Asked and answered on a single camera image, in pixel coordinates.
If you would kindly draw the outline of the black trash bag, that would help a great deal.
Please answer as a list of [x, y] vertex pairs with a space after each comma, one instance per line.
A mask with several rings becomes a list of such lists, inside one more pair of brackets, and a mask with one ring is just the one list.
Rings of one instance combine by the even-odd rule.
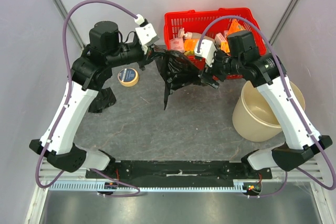
[[189, 85], [205, 86], [198, 76], [199, 68], [183, 53], [154, 46], [151, 58], [164, 80], [164, 110], [174, 91]]
[[89, 105], [89, 113], [102, 113], [106, 108], [113, 106], [117, 99], [110, 87], [101, 89]]

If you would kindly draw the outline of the beige trash bin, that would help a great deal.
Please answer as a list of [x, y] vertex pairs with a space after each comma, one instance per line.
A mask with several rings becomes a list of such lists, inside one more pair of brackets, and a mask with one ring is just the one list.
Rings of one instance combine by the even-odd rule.
[[[263, 142], [284, 132], [291, 148], [300, 149], [310, 139], [302, 124], [298, 111], [304, 114], [305, 100], [299, 88], [285, 78], [289, 96], [280, 78], [274, 84], [263, 84], [255, 88], [247, 81], [233, 112], [233, 125], [243, 138], [252, 142]], [[294, 101], [296, 111], [291, 104]]]

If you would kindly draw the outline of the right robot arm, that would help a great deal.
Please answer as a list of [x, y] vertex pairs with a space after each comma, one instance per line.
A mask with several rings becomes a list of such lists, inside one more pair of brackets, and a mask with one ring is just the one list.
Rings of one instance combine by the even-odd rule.
[[332, 145], [328, 135], [321, 135], [299, 105], [286, 70], [277, 56], [261, 56], [252, 32], [238, 31], [227, 37], [229, 54], [216, 48], [213, 41], [202, 36], [195, 54], [205, 59], [200, 78], [217, 88], [212, 79], [224, 81], [229, 74], [240, 74], [266, 100], [284, 133], [286, 141], [278, 147], [254, 151], [240, 166], [241, 174], [254, 178], [260, 169], [280, 167], [291, 171]]

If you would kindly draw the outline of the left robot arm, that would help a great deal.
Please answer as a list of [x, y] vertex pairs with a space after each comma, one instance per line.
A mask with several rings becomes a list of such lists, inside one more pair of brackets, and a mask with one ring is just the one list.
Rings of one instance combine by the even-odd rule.
[[31, 140], [29, 148], [46, 158], [53, 167], [73, 173], [80, 168], [97, 169], [104, 178], [115, 174], [112, 157], [103, 151], [90, 151], [74, 144], [75, 133], [85, 112], [111, 78], [112, 68], [138, 63], [144, 69], [151, 45], [158, 41], [152, 24], [144, 22], [135, 29], [133, 41], [123, 43], [118, 25], [98, 22], [89, 31], [90, 43], [71, 67], [71, 84], [52, 120], [57, 126]]

